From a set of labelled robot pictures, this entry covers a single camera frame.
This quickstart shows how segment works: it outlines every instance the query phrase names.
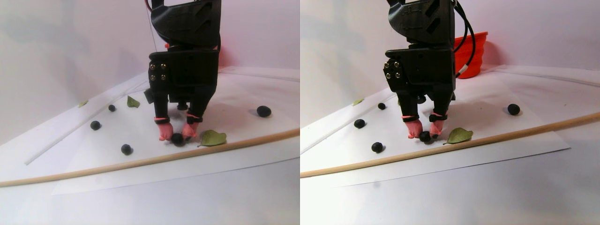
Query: wooden stick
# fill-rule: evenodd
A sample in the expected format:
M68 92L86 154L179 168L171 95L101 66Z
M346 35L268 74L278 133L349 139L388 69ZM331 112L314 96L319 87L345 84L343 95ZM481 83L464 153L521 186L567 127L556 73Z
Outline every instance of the wooden stick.
M336 166L336 167L331 167L331 168L326 168L326 169L301 172L300 178L306 178L309 176L319 176L319 175L343 172L343 171L348 171L348 170L361 169L361 168L366 168L366 167L371 167L371 166L378 166L378 165L387 164L387 163L409 160L409 159L413 159L413 158L425 157L428 155L435 155L435 154L444 153L444 152L456 151L459 149L465 149L465 148L470 148L470 147L479 146L479 145L487 145L487 144L496 143L496 142L504 142L507 140L517 139L517 138L521 138L521 137L527 137L527 136L542 134L542 133L546 133L546 132L550 132L550 131L562 130L562 129L569 128L569 127L576 127L579 125L589 124L591 122L596 122L597 120L600 120L600 112L594 113L591 115L587 115L587 116L574 118L574 119L555 122L553 124L547 124L547 125L542 125L539 127L533 127L533 128L529 128L529 129L525 129L525 130L506 133L506 134L500 134L500 135L486 137L486 138L482 138L482 139L471 140L468 142L440 146L440 147L436 147L436 148L430 148L430 149L425 149L425 150L421 150L421 151L410 152L410 153L406 153L406 154L400 154L400 155L395 155L395 156L386 157L386 158L380 158L380 159L371 160L371 161L365 161L365 162L361 162L361 163L353 163L353 164Z
M98 174L98 173L106 173L106 172L122 170L122 169L127 169L127 168L132 168L132 167L145 166L145 165L150 165L150 164L155 164L155 163L163 163L163 162L168 162L168 161L173 161L173 160L180 160L182 158L190 158L190 157L196 157L199 155L208 155L208 154L224 152L224 151L229 151L229 150L238 149L238 148L245 148L245 147L254 146L254 145L261 145L261 144L265 144L265 143L289 139L289 138L296 137L299 135L300 135L300 128L297 128L294 130L289 130L289 131L285 131L285 132L281 132L281 133L277 133L277 134L271 134L271 135L267 135L267 136L263 136L263 137L257 137L254 139L248 139L248 140L243 140L243 141L239 141L239 142L227 143L224 145L217 145L217 146L212 146L212 147L207 147L207 148L199 148L199 149L195 149L195 150L190 150L190 151L185 151L185 152L180 152L180 153L175 153L175 154L170 154L170 155L163 155L163 156L159 156L159 157L147 158L147 159L143 159L143 160L130 161L130 162L126 162L126 163L119 163L119 164L114 164L114 165L109 165L109 166L101 166L101 167L73 171L73 172L68 172L68 173L61 173L61 174L56 174L56 175L41 176L41 177L37 177L37 178L19 179L19 180L14 180L14 181L2 181L2 182L0 182L0 187L35 184L35 183L48 182L48 181L58 181L58 180L62 180L62 179L76 178L79 176L88 176L88 175L93 175L93 174Z

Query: black cable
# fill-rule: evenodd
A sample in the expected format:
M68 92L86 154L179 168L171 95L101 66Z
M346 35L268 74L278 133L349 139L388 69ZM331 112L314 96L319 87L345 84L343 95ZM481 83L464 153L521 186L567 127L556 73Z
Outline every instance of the black cable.
M467 64L466 64L468 66L471 63L471 60L473 60L473 57L475 56L475 33L473 32L471 23L467 19L467 16L464 13L463 7L460 5L460 2L457 3L457 7L458 7L457 9L459 9L461 11L460 14L462 15L467 26L469 27L469 32L471 33L471 41L472 41L473 49L471 50L471 56L469 57L469 60L467 61Z
M146 3L146 8L148 11L152 11L152 8L150 8L150 5L148 4L148 0L144 0L144 2Z
M469 64L471 63L471 61L473 60L473 57L475 55L475 33L473 32L473 28L471 27L471 23L469 23L469 20L467 20L467 16L464 13L463 7L460 5L460 2L457 1L457 6L456 6L456 12L459 13L459 15L463 18L465 25L468 27L469 32L471 33L471 40L472 40L472 45L473 45L473 49L471 50L471 56L469 57L469 60L467 61L467 63L465 63L465 66L469 66Z
M454 52L457 52L460 47L463 46L464 40L467 39L467 34L469 33L469 27L467 26L467 23L464 23L464 34L463 34L463 39L460 41L460 44L458 44L458 46L456 47L456 49L454 49Z

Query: white paper sheet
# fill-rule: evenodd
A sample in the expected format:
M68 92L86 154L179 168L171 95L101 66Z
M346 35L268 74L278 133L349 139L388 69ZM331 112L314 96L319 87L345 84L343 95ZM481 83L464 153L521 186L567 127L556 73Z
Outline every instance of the white paper sheet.
M221 74L217 92L213 96L198 131L215 130L227 134L228 142L251 139L298 128L299 83L262 77ZM85 132L77 146L66 172L89 169L157 157L198 148L200 138L192 139L183 147L158 140L158 127L153 122L154 106L148 104L142 92L131 94L140 101L139 108L126 106L127 98L118 100L115 112L106 110L94 118L102 128L93 131L84 126L76 132ZM256 115L258 106L268 106L272 115ZM185 111L169 104L169 115L174 132L180 133L185 122ZM121 145L129 144L133 153L121 153ZM78 193L164 181L188 176L204 175L274 163L298 157L299 137L233 151L168 163L66 179L58 182L53 194Z
M408 132L400 118L398 99L394 97L385 102L387 109L375 108L362 117L367 123L364 128L357 129L350 124L303 153L301 171L342 166L442 146L450 131L457 127L472 130L473 139L480 139L543 125L494 73L458 80L455 93L457 100L450 105L444 132L433 144L426 145L418 139L407 138ZM506 107L511 103L521 107L520 115L512 116L507 113ZM424 130L429 130L430 123L427 118L432 109L433 102L429 99L419 105ZM379 154L371 151L374 142L381 142L385 150ZM567 148L569 146L558 135L550 132L376 167L303 178L301 185L339 187L363 184Z

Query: white table surface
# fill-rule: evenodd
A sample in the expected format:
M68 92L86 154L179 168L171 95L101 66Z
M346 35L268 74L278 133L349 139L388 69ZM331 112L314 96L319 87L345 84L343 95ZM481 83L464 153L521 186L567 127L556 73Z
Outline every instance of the white table surface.
M502 71L548 74L547 68L508 67ZM561 72L594 74L595 77L588 77L588 82L600 83L597 71ZM597 86L501 75L503 82L545 123L600 111ZM301 222L598 224L600 123L557 134L571 149L321 191L301 189Z
M258 89L253 90L256 93L250 92L248 94L253 96L248 97L271 98L261 96L272 91L265 88L270 83L281 85L281 82L289 82L292 83L293 91L299 92L297 70L225 68L223 71L235 74L227 77L238 77L239 80L263 80L256 83ZM128 84L139 83L139 80L132 79ZM249 88L251 85L255 84L248 82L246 87ZM91 111L94 111L94 107L104 107L103 105L110 99L107 96L113 96L117 92L108 91L108 94L99 95L100 99L91 99L83 108L74 109L80 110L78 112L82 114L76 119L85 119L87 115L93 114ZM288 106L293 105L294 102L299 105L299 97L287 99L283 96L273 96L271 100L273 99L289 101L289 104L286 104ZM138 100L142 104L147 104L144 99ZM285 112L279 114L285 113L297 119L299 125L298 110L295 107L290 106L283 110ZM57 116L54 119L64 120L63 117L64 115ZM83 138L81 133L88 133L78 130L32 164L25 166L24 160L39 150L39 146L45 145L30 145L26 140L48 142L48 139L60 136L60 134L35 136L35 134L49 132L47 130L56 124L58 123L52 121L45 123L18 137L16 140L19 142L9 142L0 148L0 162L3 164L0 167L0 175L3 181L65 172L77 152L86 150L85 148L60 148L60 146L68 146L70 142L77 146ZM84 124L82 128L87 131L89 123ZM157 129L150 129L152 134L149 138L154 140L156 132ZM262 146L273 149L272 154L277 154L279 151L297 152L299 148L298 145L290 146L288 149L273 148L276 144L269 143ZM234 151L242 153L243 149ZM244 169L82 193L53 195L53 190L60 181L4 187L0 188L0 224L298 224L298 168L299 158L290 157L283 161Z

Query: red wire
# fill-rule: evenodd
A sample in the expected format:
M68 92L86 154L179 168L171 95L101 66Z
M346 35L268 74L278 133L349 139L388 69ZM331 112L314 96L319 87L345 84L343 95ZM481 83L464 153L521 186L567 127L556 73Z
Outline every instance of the red wire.
M152 8L150 8L150 5L148 4L148 0L144 0L144 3L146 3L146 8L148 8L148 11L152 11Z

